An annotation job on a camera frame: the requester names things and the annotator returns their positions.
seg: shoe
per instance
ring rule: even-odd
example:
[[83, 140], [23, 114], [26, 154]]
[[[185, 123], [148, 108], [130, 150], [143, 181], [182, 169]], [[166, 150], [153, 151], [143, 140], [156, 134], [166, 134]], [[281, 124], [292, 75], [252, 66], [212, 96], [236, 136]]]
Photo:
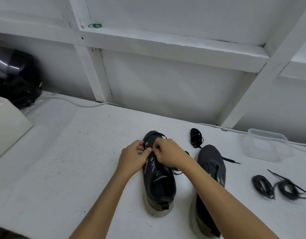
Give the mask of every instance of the shoe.
[[[164, 136], [157, 131], [150, 131], [144, 137], [143, 146], [152, 148], [156, 138]], [[176, 185], [171, 168], [158, 162], [153, 152], [147, 157], [142, 167], [144, 179], [144, 202], [147, 210], [154, 216], [165, 216], [173, 208]]]
[[[225, 187], [226, 167], [220, 152], [212, 145], [203, 147], [198, 155], [197, 163], [220, 185]], [[220, 237], [220, 232], [203, 201], [196, 194], [190, 209], [190, 221], [193, 231], [200, 238]]]

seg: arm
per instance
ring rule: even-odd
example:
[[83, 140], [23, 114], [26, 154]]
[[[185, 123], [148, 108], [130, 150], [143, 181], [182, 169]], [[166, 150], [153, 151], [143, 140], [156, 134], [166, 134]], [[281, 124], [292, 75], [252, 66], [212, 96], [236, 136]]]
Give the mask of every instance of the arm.
[[143, 150], [143, 141], [139, 140], [122, 150], [115, 173], [69, 239], [104, 239], [107, 236], [124, 187], [152, 151], [151, 148]]
[[211, 178], [199, 164], [171, 139], [157, 138], [157, 160], [180, 169], [191, 181], [225, 239], [278, 239], [249, 209]]

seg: clear plastic container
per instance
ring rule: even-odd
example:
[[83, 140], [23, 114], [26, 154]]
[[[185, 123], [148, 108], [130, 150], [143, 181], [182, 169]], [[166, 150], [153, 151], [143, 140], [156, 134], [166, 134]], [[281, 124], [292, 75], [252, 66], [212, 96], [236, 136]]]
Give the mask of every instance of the clear plastic container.
[[294, 156], [288, 139], [279, 133], [251, 128], [243, 136], [242, 145], [246, 156], [270, 162], [280, 162]]

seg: forearm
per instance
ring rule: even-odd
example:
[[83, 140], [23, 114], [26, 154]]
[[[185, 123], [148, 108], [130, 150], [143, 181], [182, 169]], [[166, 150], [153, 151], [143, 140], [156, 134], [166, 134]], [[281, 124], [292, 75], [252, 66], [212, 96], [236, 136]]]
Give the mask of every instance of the forearm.
[[69, 239], [105, 239], [128, 179], [115, 172], [101, 195]]
[[257, 216], [210, 177], [191, 157], [180, 170], [188, 177], [225, 239], [278, 238]]

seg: hand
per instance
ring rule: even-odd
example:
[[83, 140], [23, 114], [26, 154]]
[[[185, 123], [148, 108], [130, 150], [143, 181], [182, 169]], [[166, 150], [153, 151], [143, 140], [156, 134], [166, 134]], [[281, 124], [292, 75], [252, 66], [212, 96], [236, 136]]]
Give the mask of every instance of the hand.
[[180, 169], [183, 159], [190, 158], [172, 139], [156, 138], [153, 144], [153, 152], [160, 163], [170, 168]]
[[130, 179], [140, 168], [142, 168], [151, 151], [151, 148], [144, 150], [143, 141], [136, 140], [122, 149], [116, 172]]

